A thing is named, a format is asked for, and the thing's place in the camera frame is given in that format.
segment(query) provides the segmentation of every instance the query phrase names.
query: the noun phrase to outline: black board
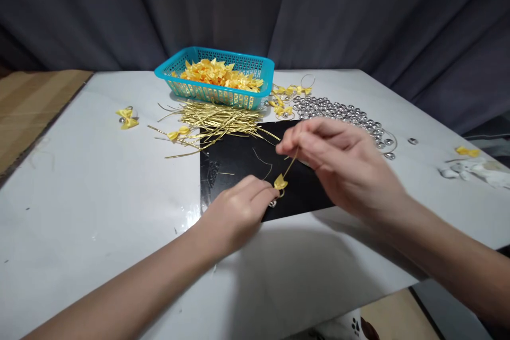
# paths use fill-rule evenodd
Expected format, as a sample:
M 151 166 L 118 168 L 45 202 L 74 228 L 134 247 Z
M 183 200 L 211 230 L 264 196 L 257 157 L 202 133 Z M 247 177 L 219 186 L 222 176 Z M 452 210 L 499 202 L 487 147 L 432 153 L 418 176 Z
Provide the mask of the black board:
M 297 122 L 267 122 L 260 126 L 281 138 L 285 131 Z M 261 134 L 270 142 L 277 143 L 273 137 Z M 291 158 L 284 160 L 285 157 L 276 154 L 275 147 L 263 139 L 224 136 L 221 141 L 200 153 L 202 211 L 205 211 L 223 190 L 231 188 L 245 176 L 253 174 L 260 179 L 266 176 L 270 166 L 258 160 L 254 150 L 261 160 L 273 164 L 273 169 L 266 178 L 271 184 L 279 174 L 287 170 L 292 160 Z M 288 181 L 285 195 L 278 199 L 276 207 L 268 207 L 263 222 L 333 206 L 315 172 L 298 160 L 292 165 L 285 180 Z

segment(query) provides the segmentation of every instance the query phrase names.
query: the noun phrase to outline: table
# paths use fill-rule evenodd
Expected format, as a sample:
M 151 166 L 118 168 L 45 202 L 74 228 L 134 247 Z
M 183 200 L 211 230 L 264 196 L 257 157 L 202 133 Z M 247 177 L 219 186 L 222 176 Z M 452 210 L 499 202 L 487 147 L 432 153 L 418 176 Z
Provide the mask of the table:
M 510 243 L 510 191 L 437 172 L 469 143 L 359 70 L 277 71 L 274 82 L 298 84 L 306 73 L 317 79 L 316 97 L 360 107 L 396 135 L 389 165 L 411 195 L 492 248 Z M 152 72 L 94 75 L 0 190 L 2 339 L 21 337 L 199 219 L 199 156 L 164 159 L 189 149 L 154 139 L 145 126 L 181 125 L 176 117 L 156 122 L 165 114 L 157 102 L 177 102 L 168 95 Z M 128 105 L 140 126 L 123 131 L 115 111 Z M 420 277 L 337 208 L 272 220 L 144 338 L 277 339 Z

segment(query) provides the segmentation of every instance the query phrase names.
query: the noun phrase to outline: basket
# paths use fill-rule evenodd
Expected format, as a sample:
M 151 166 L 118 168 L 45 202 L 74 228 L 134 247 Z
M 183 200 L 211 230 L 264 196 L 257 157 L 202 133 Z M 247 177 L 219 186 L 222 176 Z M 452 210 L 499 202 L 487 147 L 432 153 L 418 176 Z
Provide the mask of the basket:
M 225 61 L 225 65 L 234 63 L 234 70 L 246 75 L 253 74 L 253 78 L 263 79 L 260 92 L 250 92 L 211 85 L 198 81 L 191 81 L 172 77 L 175 72 L 181 75 L 188 62 L 199 62 L 202 59 Z M 257 109 L 261 101 L 269 96 L 273 89 L 273 73 L 275 63 L 265 57 L 250 56 L 225 50 L 202 47 L 188 47 L 177 52 L 154 70 L 154 74 L 166 80 L 172 91 L 180 97 L 195 98 L 211 103 L 232 105 L 238 108 Z

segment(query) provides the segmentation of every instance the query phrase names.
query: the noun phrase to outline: gray curtain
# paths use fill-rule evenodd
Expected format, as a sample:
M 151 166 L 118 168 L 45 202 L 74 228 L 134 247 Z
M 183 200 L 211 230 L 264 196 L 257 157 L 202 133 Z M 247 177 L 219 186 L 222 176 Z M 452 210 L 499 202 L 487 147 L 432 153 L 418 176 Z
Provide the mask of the gray curtain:
M 362 69 L 459 133 L 510 109 L 510 0 L 0 0 L 16 70 L 153 70 L 189 45 Z

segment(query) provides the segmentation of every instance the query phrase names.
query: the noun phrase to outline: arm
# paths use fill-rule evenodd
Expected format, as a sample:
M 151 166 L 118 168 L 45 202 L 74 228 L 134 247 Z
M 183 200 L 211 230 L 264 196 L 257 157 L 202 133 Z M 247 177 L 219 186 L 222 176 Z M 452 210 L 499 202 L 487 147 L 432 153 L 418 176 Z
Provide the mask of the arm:
M 411 197 L 368 222 L 480 317 L 510 323 L 510 260 L 450 226 Z
M 277 151 L 306 160 L 328 196 L 482 317 L 510 323 L 510 260 L 450 226 L 404 190 L 361 129 L 315 118 L 289 129 Z
M 255 234 L 278 192 L 248 176 L 184 234 L 50 319 L 25 339 L 126 339 L 142 331 L 223 257 Z

